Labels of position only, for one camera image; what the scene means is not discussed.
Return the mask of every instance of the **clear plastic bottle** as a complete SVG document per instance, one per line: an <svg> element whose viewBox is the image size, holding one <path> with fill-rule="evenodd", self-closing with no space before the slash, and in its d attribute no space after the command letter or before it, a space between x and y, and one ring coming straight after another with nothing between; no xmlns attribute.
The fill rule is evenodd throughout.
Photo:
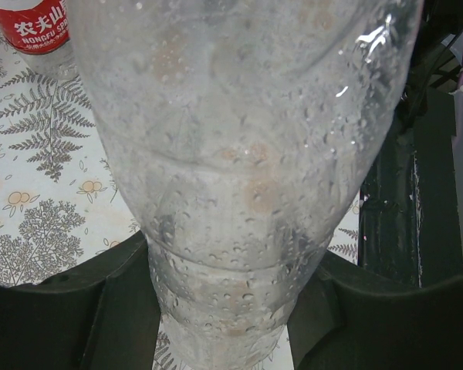
<svg viewBox="0 0 463 370"><path fill-rule="evenodd" d="M390 126L421 3L69 2L165 329L195 370L274 348Z"/></svg>
<svg viewBox="0 0 463 370"><path fill-rule="evenodd" d="M77 76L65 0L0 0L0 28L34 72L54 79Z"/></svg>

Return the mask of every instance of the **plastic bottle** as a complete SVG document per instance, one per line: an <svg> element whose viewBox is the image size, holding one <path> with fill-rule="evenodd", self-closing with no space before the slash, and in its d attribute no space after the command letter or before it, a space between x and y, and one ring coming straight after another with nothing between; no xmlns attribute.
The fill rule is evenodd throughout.
<svg viewBox="0 0 463 370"><path fill-rule="evenodd" d="M54 79L77 76L65 0L0 0L0 28L34 72Z"/></svg>
<svg viewBox="0 0 463 370"><path fill-rule="evenodd" d="M390 127L421 4L69 2L96 127L194 370L275 347Z"/></svg>

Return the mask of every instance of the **red bottle label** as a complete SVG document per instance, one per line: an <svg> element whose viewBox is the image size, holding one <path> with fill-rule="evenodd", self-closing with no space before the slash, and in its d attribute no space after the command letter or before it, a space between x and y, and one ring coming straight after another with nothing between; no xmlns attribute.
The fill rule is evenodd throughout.
<svg viewBox="0 0 463 370"><path fill-rule="evenodd" d="M20 52L52 52L69 39L65 0L0 0L0 28Z"/></svg>

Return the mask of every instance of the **white tablecloth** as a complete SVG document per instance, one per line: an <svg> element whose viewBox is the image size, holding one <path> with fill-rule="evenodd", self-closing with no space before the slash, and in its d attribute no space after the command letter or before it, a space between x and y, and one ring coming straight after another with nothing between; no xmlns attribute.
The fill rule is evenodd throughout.
<svg viewBox="0 0 463 370"><path fill-rule="evenodd" d="M358 210L355 199L330 246L352 262ZM38 283L137 230L112 180L80 80L35 75L0 34L0 285ZM153 370L190 370L169 344L161 328ZM290 369L285 331L254 370Z"/></svg>

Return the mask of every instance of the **fern leaf pattern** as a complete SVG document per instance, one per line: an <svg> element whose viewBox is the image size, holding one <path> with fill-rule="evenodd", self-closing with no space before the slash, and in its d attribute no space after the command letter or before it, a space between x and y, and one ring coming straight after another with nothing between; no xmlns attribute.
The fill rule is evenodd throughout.
<svg viewBox="0 0 463 370"><path fill-rule="evenodd" d="M167 335L160 331L157 335L156 350L154 351L153 370L183 370L187 368L182 361L178 361L171 354L170 340Z"/></svg>
<svg viewBox="0 0 463 370"><path fill-rule="evenodd" d="M354 262L358 256L358 246L356 244L336 244L328 248L330 251L348 257Z"/></svg>
<svg viewBox="0 0 463 370"><path fill-rule="evenodd" d="M115 180L113 179L113 174L111 173L110 165L108 164L108 162L104 158L101 158L100 163L103 164L103 168L105 170L110 172L110 177L111 177L110 185L111 185L111 188L113 189L113 196L111 197L110 203L112 203L113 199L115 199L115 196L118 193L118 186L115 183ZM135 219L132 219L131 221L132 221L132 224L130 224L129 227L132 230L132 232L135 234L139 230L139 226L137 225L137 222L135 222Z"/></svg>
<svg viewBox="0 0 463 370"><path fill-rule="evenodd" d="M343 229L342 227L340 227L338 230L344 232L355 241L358 241L358 230Z"/></svg>
<svg viewBox="0 0 463 370"><path fill-rule="evenodd" d="M90 101L79 77L59 82L36 75L31 69L22 71L5 82L0 89L17 84L36 84L27 93L15 97L0 110L0 119L25 115L0 131L3 135L29 134L28 139L9 146L13 150L34 150L27 162L39 163L38 171L55 182L59 181L71 153L82 148L73 140L90 135L81 131L94 127L79 108L90 109Z"/></svg>

